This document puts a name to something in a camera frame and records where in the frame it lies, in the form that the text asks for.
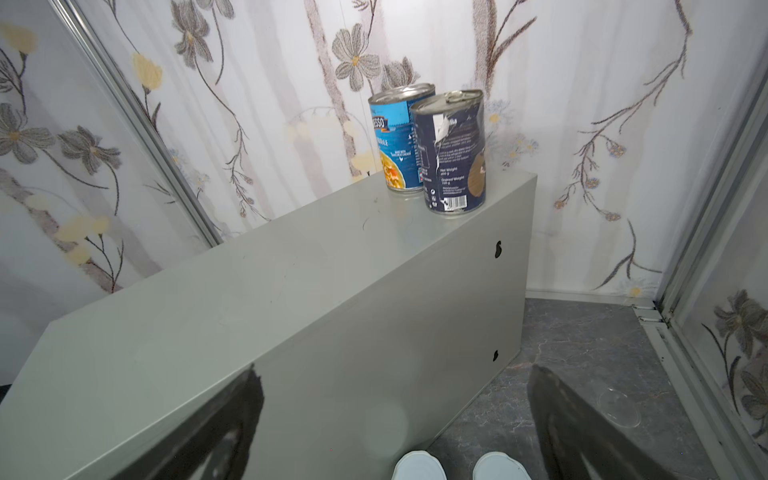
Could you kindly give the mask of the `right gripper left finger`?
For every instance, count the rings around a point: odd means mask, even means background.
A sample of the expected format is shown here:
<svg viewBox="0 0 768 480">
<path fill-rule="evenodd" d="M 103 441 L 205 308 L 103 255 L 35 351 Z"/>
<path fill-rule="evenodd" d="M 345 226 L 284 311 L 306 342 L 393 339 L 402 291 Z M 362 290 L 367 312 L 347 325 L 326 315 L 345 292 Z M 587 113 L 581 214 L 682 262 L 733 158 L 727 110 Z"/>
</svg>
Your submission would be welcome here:
<svg viewBox="0 0 768 480">
<path fill-rule="evenodd" d="M 114 477 L 241 479 L 263 407 L 261 377 L 250 368 Z"/>
</svg>

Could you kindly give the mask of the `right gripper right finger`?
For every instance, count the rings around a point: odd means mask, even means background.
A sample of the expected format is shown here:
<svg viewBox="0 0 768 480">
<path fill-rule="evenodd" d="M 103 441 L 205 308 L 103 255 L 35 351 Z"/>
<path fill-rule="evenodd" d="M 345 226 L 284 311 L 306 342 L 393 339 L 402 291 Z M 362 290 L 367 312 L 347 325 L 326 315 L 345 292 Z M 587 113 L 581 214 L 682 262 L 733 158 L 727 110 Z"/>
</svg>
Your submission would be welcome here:
<svg viewBox="0 0 768 480">
<path fill-rule="evenodd" d="M 532 366 L 527 396 L 550 479 L 674 477 L 550 369 Z"/>
</svg>

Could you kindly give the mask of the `dark navy food can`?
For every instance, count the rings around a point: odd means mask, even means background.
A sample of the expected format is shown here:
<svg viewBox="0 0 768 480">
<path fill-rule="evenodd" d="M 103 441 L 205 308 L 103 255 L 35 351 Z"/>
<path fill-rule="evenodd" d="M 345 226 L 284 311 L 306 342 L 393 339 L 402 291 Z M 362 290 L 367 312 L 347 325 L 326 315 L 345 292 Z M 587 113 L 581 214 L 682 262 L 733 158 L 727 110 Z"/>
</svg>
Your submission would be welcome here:
<svg viewBox="0 0 768 480">
<path fill-rule="evenodd" d="M 454 90 L 410 108 L 425 202 L 429 210 L 459 215 L 486 198 L 484 95 Z"/>
</svg>

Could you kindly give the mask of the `blue soup can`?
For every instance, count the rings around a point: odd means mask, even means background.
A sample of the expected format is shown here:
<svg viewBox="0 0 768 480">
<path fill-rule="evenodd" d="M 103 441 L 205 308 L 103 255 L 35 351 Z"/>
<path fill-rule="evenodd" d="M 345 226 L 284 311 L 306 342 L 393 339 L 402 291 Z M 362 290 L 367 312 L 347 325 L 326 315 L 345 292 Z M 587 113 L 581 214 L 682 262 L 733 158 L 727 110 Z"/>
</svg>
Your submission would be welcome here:
<svg viewBox="0 0 768 480">
<path fill-rule="evenodd" d="M 433 84 L 417 83 L 383 90 L 368 100 L 385 181 L 393 191 L 412 193 L 422 188 L 410 109 L 435 92 Z"/>
</svg>

